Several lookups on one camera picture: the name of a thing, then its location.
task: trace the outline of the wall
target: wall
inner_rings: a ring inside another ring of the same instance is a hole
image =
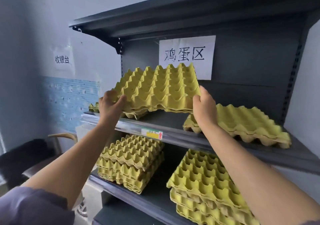
[[[0,0],[0,142],[6,151],[49,132],[25,0]]]
[[[309,30],[285,128],[320,158],[320,21]]]
[[[141,1],[144,0],[27,0],[52,132],[74,132],[89,103],[95,103],[121,77],[120,56],[115,49],[68,28],[70,22]],[[73,50],[74,73],[55,68],[54,49],[67,45]]]

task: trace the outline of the person's right arm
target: person's right arm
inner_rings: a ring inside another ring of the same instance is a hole
[[[253,214],[262,225],[299,225],[320,219],[320,205],[269,165],[250,154],[217,123],[206,89],[193,98],[193,113]]]

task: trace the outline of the forearm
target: forearm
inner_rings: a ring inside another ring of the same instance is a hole
[[[318,203],[228,133],[216,125],[202,130],[262,225],[298,225],[320,219]]]
[[[23,186],[67,198],[71,209],[94,164],[114,132],[114,123],[100,123],[77,144],[40,170]]]

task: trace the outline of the chinese characters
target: chinese characters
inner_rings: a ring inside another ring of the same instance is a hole
[[[203,57],[203,50],[205,49],[205,46],[203,47],[193,47],[193,50],[190,50],[190,47],[183,47],[179,48],[179,50],[175,50],[173,48],[166,50],[166,58],[164,61],[172,61],[174,62],[176,59],[178,61],[189,61],[189,54],[192,52],[192,60],[204,60]]]
[[[54,57],[54,61],[57,63],[57,64],[69,64],[69,57],[68,56],[55,56]]]

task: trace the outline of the price tag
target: price tag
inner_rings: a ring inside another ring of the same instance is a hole
[[[163,132],[152,129],[141,128],[141,134],[150,138],[162,140]]]

